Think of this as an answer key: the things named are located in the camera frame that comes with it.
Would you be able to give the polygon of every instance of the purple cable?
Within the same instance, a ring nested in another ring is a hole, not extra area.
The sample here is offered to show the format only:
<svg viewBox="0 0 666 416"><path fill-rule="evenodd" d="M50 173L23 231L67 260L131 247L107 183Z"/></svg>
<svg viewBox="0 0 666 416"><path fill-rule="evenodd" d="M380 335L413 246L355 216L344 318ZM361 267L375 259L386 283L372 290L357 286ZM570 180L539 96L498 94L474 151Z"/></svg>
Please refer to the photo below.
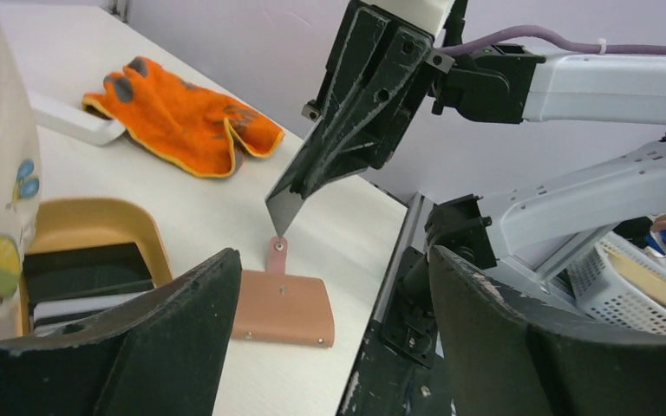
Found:
<svg viewBox="0 0 666 416"><path fill-rule="evenodd" d="M558 33L540 26L525 24L521 26L512 26L500 30L491 35L481 37L475 41L463 43L456 46L439 48L438 50L446 55L459 56L470 54L475 50L488 48L495 43L508 41L518 37L537 37L548 41L553 45L568 52L579 54L599 54L601 45L597 43L576 43L571 42ZM606 45L605 54L624 54L624 55L666 55L666 46L658 45Z"/></svg>

